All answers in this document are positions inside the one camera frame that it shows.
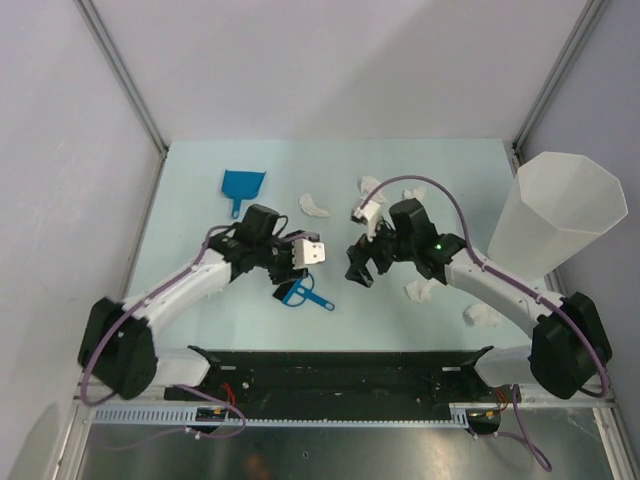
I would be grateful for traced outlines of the blue hand brush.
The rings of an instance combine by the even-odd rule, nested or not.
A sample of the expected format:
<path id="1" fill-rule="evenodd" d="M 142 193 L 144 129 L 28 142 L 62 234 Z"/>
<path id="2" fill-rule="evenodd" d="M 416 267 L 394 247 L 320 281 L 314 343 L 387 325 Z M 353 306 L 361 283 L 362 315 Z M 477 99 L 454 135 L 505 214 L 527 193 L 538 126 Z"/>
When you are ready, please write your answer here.
<path id="1" fill-rule="evenodd" d="M 335 305 L 315 292 L 315 278 L 309 274 L 305 278 L 282 284 L 276 288 L 272 296 L 289 308 L 301 307 L 310 302 L 327 310 L 334 311 Z"/>

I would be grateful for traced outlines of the blue dustpan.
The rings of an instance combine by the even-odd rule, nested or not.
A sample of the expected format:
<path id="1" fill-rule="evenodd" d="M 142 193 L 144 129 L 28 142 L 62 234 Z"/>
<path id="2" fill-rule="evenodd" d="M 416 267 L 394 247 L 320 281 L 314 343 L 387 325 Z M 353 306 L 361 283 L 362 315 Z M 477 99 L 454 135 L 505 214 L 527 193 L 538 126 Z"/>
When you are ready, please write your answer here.
<path id="1" fill-rule="evenodd" d="M 231 218 L 238 219 L 243 201 L 254 200 L 265 179 L 265 172 L 226 170 L 221 191 L 231 201 Z"/>

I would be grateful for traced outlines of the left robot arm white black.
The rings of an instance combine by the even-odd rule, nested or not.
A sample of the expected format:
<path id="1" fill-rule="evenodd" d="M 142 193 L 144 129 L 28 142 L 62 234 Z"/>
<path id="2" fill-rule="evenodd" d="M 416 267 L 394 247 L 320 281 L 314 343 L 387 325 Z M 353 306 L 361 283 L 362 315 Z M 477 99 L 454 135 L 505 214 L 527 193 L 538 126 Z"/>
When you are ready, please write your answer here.
<path id="1" fill-rule="evenodd" d="M 325 261 L 318 235 L 282 236 L 275 230 L 280 218 L 253 204 L 241 221 L 210 228 L 196 256 L 158 285 L 122 300 L 97 301 L 78 354 L 81 398 L 88 398 L 91 378 L 125 400 L 150 386 L 186 386 L 199 399 L 214 397 L 221 376 L 206 353 L 193 346 L 163 348 L 158 339 L 193 304 L 255 268 L 282 285 L 306 278 L 311 265 Z"/>

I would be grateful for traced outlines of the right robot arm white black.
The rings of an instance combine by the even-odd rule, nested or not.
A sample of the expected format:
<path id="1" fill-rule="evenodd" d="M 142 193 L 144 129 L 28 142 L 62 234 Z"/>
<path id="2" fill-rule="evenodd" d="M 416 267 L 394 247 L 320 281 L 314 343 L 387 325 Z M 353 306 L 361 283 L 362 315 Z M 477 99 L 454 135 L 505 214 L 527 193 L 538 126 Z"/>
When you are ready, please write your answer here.
<path id="1" fill-rule="evenodd" d="M 425 279 L 461 290 L 493 308 L 531 341 L 481 350 L 473 369 L 461 376 L 462 391 L 469 399 L 484 401 L 497 387 L 533 382 L 557 398 L 569 399 L 584 391 L 593 377 L 601 382 L 597 396 L 607 395 L 606 364 L 612 350 L 588 296 L 539 289 L 499 270 L 465 239 L 438 233 L 415 199 L 392 205 L 389 214 L 385 220 L 381 206 L 372 200 L 362 200 L 353 209 L 352 221 L 366 231 L 347 250 L 346 279 L 370 287 L 368 263 L 385 274 L 393 264 L 409 262 Z"/>

